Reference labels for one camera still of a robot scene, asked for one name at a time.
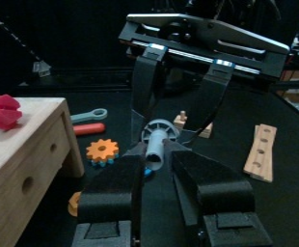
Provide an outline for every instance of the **wooden plank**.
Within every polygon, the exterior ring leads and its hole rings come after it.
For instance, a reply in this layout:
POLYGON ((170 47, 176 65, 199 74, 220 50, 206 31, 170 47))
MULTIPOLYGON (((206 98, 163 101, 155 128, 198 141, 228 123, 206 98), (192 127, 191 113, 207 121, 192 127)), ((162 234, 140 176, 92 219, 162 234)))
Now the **wooden plank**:
POLYGON ((272 147, 278 129, 260 124, 256 126, 252 147, 243 167, 243 171, 252 178, 267 182, 274 181, 272 147))

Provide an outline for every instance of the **orange toy piece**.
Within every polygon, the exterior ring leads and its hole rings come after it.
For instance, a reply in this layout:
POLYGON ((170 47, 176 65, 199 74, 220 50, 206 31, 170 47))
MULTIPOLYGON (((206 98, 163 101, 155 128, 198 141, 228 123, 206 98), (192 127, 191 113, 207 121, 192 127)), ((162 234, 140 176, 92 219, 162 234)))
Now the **orange toy piece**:
POLYGON ((94 161, 94 163, 106 163, 115 159, 119 153, 118 143, 112 142, 111 139, 99 139, 98 142, 92 142, 92 145, 87 147, 87 158, 94 161))

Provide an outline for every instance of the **wrench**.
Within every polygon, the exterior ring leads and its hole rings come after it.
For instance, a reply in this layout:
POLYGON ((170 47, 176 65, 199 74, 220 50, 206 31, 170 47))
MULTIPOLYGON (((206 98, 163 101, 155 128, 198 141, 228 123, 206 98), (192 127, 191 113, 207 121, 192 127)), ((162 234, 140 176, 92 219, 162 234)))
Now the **wrench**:
POLYGON ((87 120, 103 120, 107 117, 107 110, 103 108, 94 109, 91 112, 71 116, 72 123, 79 123, 87 120))

